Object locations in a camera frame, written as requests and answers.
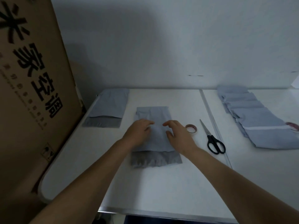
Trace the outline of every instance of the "roll of tape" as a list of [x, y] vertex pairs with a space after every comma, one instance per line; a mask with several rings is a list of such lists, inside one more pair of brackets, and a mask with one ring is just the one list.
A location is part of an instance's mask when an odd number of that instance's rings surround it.
[[[193, 128], [193, 129], [195, 130], [195, 132], [190, 132], [190, 131], [188, 130], [189, 127]], [[185, 126], [185, 128], [187, 129], [187, 131], [188, 131], [189, 133], [196, 133], [196, 132], [197, 132], [197, 127], [194, 126], [193, 124], [187, 124], [187, 125]]]
[[289, 125], [292, 131], [299, 132], [299, 126], [292, 122], [286, 122], [286, 125]]

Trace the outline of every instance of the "bare arm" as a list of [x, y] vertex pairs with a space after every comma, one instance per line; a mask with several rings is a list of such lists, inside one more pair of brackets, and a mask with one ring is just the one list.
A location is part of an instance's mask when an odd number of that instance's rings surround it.
[[144, 142], [153, 121], [135, 121], [122, 139], [77, 177], [30, 224], [92, 223], [107, 189], [124, 158]]
[[176, 120], [163, 124], [171, 145], [209, 180], [240, 224], [299, 223], [299, 212], [198, 148]]

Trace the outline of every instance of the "white strip on fabric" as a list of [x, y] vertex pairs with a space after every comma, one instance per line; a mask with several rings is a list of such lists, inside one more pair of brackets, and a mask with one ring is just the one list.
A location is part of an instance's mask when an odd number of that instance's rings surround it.
[[244, 127], [245, 130], [276, 130], [276, 129], [290, 129], [290, 126], [272, 126], [272, 127]]

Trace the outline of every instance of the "scissors handle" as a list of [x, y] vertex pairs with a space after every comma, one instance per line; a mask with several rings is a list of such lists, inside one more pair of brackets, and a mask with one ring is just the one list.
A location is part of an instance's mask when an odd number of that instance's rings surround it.
[[[207, 141], [207, 147], [209, 148], [209, 150], [210, 150], [212, 153], [218, 155], [219, 153], [224, 154], [224, 153], [226, 152], [225, 145], [224, 145], [221, 141], [219, 141], [218, 139], [216, 139], [213, 135], [208, 135], [207, 138], [208, 138], [208, 141]], [[221, 151], [221, 149], [219, 148], [219, 146], [218, 146], [217, 143], [219, 143], [219, 144], [222, 146], [223, 151]], [[216, 149], [217, 152], [213, 151], [213, 150], [210, 148], [209, 144], [212, 144], [212, 145], [215, 147], [215, 149]]]

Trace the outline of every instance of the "cardboard box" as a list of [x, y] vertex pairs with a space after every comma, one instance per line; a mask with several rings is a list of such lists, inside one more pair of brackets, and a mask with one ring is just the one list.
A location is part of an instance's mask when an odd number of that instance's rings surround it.
[[50, 0], [1, 0], [0, 39], [0, 222], [14, 223], [82, 110]]

